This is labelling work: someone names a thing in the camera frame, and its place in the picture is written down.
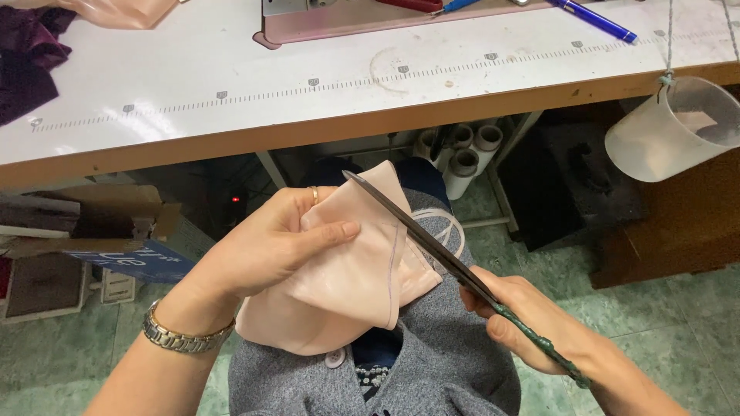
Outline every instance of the wristwatch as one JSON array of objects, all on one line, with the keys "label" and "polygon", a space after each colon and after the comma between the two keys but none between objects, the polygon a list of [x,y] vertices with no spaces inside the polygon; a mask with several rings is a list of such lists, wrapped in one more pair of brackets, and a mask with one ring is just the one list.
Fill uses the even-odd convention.
[{"label": "wristwatch", "polygon": [[203,336],[185,335],[170,331],[160,325],[157,319],[154,318],[154,311],[157,309],[159,301],[161,299],[152,303],[149,311],[144,316],[144,335],[154,344],[170,351],[195,354],[218,348],[231,335],[236,324],[236,320],[232,319],[231,323],[221,331]]}]

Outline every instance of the thread spool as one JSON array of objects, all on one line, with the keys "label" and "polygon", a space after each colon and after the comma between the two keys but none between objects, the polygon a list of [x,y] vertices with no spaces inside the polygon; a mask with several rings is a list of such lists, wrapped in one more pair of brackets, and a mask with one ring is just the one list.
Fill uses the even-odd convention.
[{"label": "thread spool", "polygon": [[442,149],[437,165],[440,172],[445,172],[447,164],[456,150],[467,149],[473,143],[473,129],[467,124],[460,123],[455,126],[445,140],[445,148]]},{"label": "thread spool", "polygon": [[434,129],[423,130],[419,133],[416,142],[414,142],[414,157],[424,158],[431,163],[432,166],[437,167],[440,164],[440,158],[437,157],[436,161],[432,161],[429,157],[431,152],[431,144],[434,141],[436,132]]},{"label": "thread spool", "polygon": [[442,174],[447,188],[447,198],[450,201],[459,199],[468,189],[475,177],[478,168],[478,154],[470,149],[457,150],[450,158],[449,164]]},{"label": "thread spool", "polygon": [[475,176],[483,173],[485,167],[494,158],[499,146],[501,146],[503,137],[501,129],[492,124],[481,126],[475,132],[473,144],[470,147],[478,155],[478,168],[475,171]]}]

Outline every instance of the sweater button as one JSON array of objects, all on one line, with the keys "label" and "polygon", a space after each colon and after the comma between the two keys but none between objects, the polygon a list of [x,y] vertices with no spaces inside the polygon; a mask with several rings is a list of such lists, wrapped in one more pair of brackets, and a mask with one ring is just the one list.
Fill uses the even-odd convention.
[{"label": "sweater button", "polygon": [[344,348],[339,348],[332,352],[327,352],[326,356],[324,357],[324,363],[330,369],[335,369],[341,366],[346,358],[347,352],[344,351]]}]

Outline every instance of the gray sweater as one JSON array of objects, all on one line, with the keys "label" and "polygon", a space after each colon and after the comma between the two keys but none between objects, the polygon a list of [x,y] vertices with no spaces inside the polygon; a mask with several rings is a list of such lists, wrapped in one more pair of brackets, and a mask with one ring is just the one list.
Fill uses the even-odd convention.
[{"label": "gray sweater", "polygon": [[[412,210],[445,209],[424,193],[404,193]],[[424,218],[419,224],[436,235],[449,222]],[[448,248],[459,246],[453,231]],[[467,248],[460,260],[473,264]],[[367,402],[350,346],[329,358],[305,357],[243,341],[229,368],[231,415],[519,414],[521,391],[511,353],[488,337],[485,320],[465,311],[451,275],[444,272],[439,286],[403,307],[397,328],[403,347],[388,378]],[[344,356],[342,364],[329,368],[338,355]]]}]

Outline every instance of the white table surface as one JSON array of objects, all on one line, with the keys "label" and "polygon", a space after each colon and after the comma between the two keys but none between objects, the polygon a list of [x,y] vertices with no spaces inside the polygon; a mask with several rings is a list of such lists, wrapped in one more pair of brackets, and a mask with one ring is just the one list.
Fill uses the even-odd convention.
[{"label": "white table surface", "polygon": [[[720,1],[674,3],[674,67],[735,60]],[[53,71],[60,97],[0,127],[0,165],[665,68],[667,36],[655,31],[667,33],[667,0],[590,6],[640,40],[554,8],[277,50],[252,40],[257,0],[191,0],[155,30],[74,21],[61,37],[73,53]]]}]

